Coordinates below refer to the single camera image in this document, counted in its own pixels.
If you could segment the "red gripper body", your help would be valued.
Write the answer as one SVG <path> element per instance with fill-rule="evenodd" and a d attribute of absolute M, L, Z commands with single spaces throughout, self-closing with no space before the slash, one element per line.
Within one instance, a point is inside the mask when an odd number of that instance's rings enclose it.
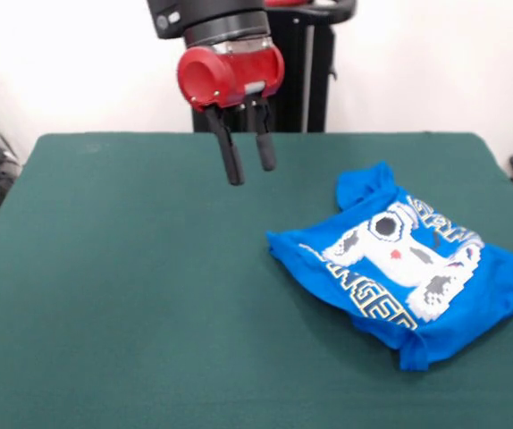
<path fill-rule="evenodd" d="M 189 47 L 177 67 L 181 93 L 199 112 L 241 105 L 251 95 L 269 97 L 284 73 L 282 53 L 270 38 Z"/>

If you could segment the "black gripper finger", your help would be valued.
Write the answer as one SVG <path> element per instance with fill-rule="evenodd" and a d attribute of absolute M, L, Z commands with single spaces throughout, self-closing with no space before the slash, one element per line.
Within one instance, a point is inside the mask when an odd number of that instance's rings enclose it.
<path fill-rule="evenodd" d="M 211 105 L 205 110 L 205 115 L 210 130 L 217 138 L 228 182 L 232 186 L 242 185 L 245 181 L 244 172 L 238 148 L 224 121 L 224 110 L 218 105 Z"/>
<path fill-rule="evenodd" d="M 252 101 L 255 114 L 256 145 L 264 171 L 271 172 L 276 168 L 272 134 L 269 127 L 270 108 L 265 98 L 259 97 Z"/>

